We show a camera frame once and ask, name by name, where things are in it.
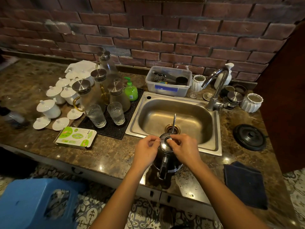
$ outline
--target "dark towel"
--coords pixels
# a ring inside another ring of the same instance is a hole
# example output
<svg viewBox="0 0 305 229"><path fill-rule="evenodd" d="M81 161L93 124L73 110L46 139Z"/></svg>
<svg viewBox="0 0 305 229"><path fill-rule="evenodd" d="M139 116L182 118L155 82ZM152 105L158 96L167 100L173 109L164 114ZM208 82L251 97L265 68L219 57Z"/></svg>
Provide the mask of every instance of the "dark towel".
<svg viewBox="0 0 305 229"><path fill-rule="evenodd" d="M268 201L260 171L240 162L224 165L227 187L247 206L267 210Z"/></svg>

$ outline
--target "green and white box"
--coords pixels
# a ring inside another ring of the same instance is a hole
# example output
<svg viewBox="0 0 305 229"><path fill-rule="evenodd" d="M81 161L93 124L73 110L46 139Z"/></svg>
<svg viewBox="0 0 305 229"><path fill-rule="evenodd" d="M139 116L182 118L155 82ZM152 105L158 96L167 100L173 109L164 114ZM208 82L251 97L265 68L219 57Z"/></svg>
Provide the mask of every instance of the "green and white box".
<svg viewBox="0 0 305 229"><path fill-rule="evenodd" d="M88 149L91 146L95 136L95 130L68 126L60 132L54 143L56 145L72 148Z"/></svg>

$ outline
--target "blue stool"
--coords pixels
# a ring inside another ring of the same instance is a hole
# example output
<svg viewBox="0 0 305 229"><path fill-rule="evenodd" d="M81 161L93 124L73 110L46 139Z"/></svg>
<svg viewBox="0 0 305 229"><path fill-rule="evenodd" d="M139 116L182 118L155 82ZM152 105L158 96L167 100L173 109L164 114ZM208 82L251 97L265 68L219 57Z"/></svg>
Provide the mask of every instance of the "blue stool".
<svg viewBox="0 0 305 229"><path fill-rule="evenodd" d="M48 219L44 216L49 199L56 189L70 192L62 217ZM23 179L11 182L0 198L1 229L74 229L72 221L78 192L86 190L86 185L73 181L52 178Z"/></svg>

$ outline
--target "stainless steel sink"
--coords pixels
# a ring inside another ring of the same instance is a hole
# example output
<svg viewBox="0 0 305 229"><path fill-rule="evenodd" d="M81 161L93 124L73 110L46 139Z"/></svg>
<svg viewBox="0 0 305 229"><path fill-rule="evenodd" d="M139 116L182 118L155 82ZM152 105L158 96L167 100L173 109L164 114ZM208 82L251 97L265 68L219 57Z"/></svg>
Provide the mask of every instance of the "stainless steel sink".
<svg viewBox="0 0 305 229"><path fill-rule="evenodd" d="M126 134L144 138L170 131L176 113L176 128L197 139L200 152L221 156L218 111L208 111L207 101L144 92Z"/></svg>

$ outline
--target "brick wall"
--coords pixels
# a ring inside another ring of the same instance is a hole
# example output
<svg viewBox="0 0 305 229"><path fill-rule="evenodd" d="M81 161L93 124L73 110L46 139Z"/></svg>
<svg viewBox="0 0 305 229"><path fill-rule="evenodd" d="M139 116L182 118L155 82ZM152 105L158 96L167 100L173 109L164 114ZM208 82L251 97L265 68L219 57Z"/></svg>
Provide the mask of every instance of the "brick wall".
<svg viewBox="0 0 305 229"><path fill-rule="evenodd" d="M168 66L256 81L305 17L305 0L0 0L0 42L14 50L118 64Z"/></svg>

